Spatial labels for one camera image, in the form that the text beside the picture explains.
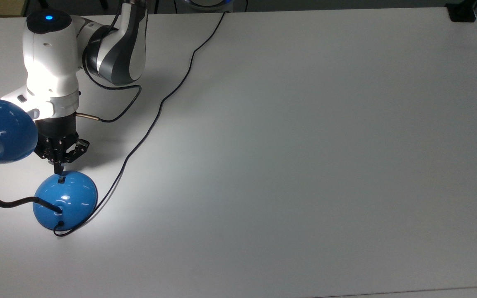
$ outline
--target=lamp base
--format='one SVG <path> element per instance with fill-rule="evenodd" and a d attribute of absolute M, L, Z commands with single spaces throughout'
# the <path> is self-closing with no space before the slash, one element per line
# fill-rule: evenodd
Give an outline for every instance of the lamp base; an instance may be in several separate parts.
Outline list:
<path fill-rule="evenodd" d="M 60 221 L 57 231 L 67 231 L 85 220 L 97 204 L 97 188 L 91 178 L 77 171 L 64 171 L 45 179 L 35 194 L 62 209 L 56 213 L 39 204 L 32 204 L 32 211 L 38 222 L 49 230 L 53 230 Z"/>

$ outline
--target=white robot link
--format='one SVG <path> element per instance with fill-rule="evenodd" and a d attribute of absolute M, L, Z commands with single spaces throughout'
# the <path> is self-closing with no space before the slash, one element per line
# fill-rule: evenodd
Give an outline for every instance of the white robot link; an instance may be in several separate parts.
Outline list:
<path fill-rule="evenodd" d="M 121 2 L 118 29 L 52 9 L 32 13 L 26 19 L 26 85 L 1 99 L 18 105 L 34 120 L 38 128 L 34 151 L 54 165 L 56 174 L 89 146 L 76 132 L 77 71 L 86 67 L 115 86 L 133 83 L 142 75 L 148 3 Z"/>

